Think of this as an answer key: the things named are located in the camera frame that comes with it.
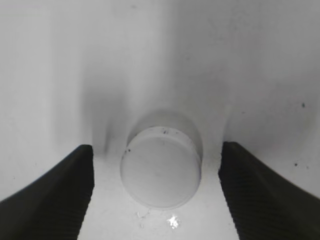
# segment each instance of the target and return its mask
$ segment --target white wall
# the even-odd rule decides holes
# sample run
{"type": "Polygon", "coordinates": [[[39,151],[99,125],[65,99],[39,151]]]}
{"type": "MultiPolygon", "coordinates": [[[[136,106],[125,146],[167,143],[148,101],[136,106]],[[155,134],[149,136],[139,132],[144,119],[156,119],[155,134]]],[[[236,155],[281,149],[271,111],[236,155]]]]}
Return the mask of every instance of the white wall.
{"type": "Polygon", "coordinates": [[[319,12],[316,0],[1,1],[0,199],[88,143],[82,239],[237,239],[216,174],[223,139],[320,197],[319,12]],[[132,125],[156,108],[203,138],[202,184],[176,231],[172,212],[141,228],[147,210],[119,178],[132,125]]]}

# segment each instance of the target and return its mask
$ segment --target white bottle cap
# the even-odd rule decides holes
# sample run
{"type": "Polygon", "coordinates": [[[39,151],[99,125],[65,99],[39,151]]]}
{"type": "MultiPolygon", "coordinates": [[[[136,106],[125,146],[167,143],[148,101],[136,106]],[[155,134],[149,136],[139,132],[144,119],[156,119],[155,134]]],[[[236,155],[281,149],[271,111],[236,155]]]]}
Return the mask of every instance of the white bottle cap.
{"type": "Polygon", "coordinates": [[[183,132],[151,127],[137,134],[121,160],[130,195],[154,209],[173,209],[196,193],[201,180],[199,149],[183,132]]]}

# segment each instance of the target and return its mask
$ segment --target white surface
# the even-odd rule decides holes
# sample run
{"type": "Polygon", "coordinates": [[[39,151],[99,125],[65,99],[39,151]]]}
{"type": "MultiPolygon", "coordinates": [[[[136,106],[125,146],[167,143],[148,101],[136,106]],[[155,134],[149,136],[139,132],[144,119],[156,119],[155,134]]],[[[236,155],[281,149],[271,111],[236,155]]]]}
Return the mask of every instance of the white surface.
{"type": "Polygon", "coordinates": [[[80,239],[237,239],[217,176],[224,137],[320,197],[319,13],[318,0],[2,0],[0,198],[93,143],[80,239]],[[129,130],[156,108],[203,138],[177,229],[172,212],[135,217],[147,210],[120,180],[129,130]]]}
{"type": "Polygon", "coordinates": [[[147,128],[131,140],[123,154],[122,183],[146,207],[159,210],[180,207],[199,187],[200,151],[177,129],[147,128]]]}

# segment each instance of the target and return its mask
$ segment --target white cylindrical object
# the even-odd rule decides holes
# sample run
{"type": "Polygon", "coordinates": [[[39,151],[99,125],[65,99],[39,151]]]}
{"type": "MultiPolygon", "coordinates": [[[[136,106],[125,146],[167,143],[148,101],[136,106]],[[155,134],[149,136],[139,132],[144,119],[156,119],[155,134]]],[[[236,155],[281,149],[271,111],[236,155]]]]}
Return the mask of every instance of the white cylindrical object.
{"type": "Polygon", "coordinates": [[[154,209],[173,209],[196,193],[201,180],[201,149],[183,132],[150,127],[129,143],[121,178],[130,195],[154,209]]]}

